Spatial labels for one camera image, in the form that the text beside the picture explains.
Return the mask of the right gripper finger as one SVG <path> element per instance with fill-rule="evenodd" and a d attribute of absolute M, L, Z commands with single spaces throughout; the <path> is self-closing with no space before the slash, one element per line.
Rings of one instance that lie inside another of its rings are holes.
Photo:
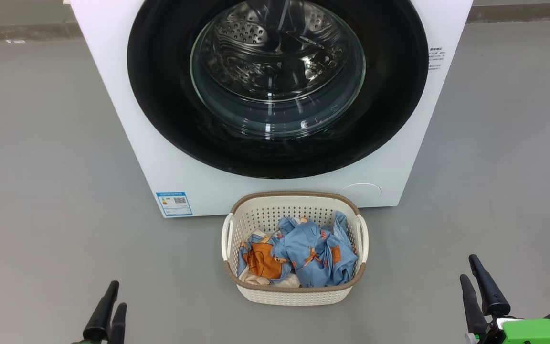
<path fill-rule="evenodd" d="M 487 321 L 476 300 L 476 291 L 472 286 L 472 282 L 466 274 L 461 274 L 460 284 L 468 332 L 473 334 L 485 333 Z"/>
<path fill-rule="evenodd" d="M 511 305 L 504 297 L 493 277 L 476 254 L 469 255 L 469 264 L 476 282 L 478 283 L 484 316 L 505 317 L 510 314 Z"/>

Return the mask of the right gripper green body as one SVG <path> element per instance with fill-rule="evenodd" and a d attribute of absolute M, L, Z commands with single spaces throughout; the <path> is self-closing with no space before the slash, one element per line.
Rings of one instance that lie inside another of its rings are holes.
<path fill-rule="evenodd" d="M 465 344 L 550 344 L 550 315 L 497 318 L 482 333 L 465 333 Z"/>

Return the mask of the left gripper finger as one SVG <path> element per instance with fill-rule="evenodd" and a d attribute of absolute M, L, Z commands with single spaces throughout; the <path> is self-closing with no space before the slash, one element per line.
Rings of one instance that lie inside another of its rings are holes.
<path fill-rule="evenodd" d="M 126 326 L 127 304 L 120 303 L 111 322 L 109 344 L 124 344 Z"/>
<path fill-rule="evenodd" d="M 109 340 L 111 319 L 118 290 L 119 282 L 111 281 L 83 330 L 83 343 L 100 343 Z"/>

